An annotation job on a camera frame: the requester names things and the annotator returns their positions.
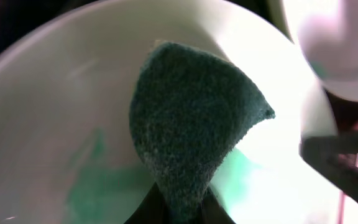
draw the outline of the dark green sponge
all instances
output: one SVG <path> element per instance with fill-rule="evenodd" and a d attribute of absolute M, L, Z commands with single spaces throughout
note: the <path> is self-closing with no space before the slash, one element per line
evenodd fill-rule
<path fill-rule="evenodd" d="M 170 208 L 195 217 L 226 154 L 273 109 L 237 67 L 181 44 L 159 45 L 141 69 L 129 113 L 136 151 Z"/>

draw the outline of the wet sponge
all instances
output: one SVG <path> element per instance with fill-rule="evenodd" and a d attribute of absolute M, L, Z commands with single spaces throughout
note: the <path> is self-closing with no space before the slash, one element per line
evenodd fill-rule
<path fill-rule="evenodd" d="M 141 69 L 131 103 L 136 151 L 170 209 L 195 217 L 226 154 L 273 109 L 237 67 L 181 44 L 159 45 Z"/>

